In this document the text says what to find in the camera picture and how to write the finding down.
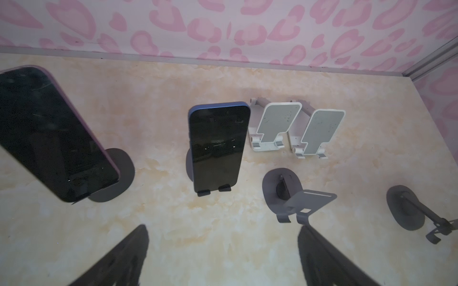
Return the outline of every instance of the phone screen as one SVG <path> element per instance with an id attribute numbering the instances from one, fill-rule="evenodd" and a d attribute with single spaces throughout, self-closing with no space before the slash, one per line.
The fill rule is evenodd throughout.
<path id="1" fill-rule="evenodd" d="M 234 186 L 250 120 L 246 105 L 198 109 L 189 116 L 196 192 Z"/>
<path id="2" fill-rule="evenodd" d="M 0 74 L 0 144 L 65 202 L 119 179 L 54 79 L 36 67 Z"/>

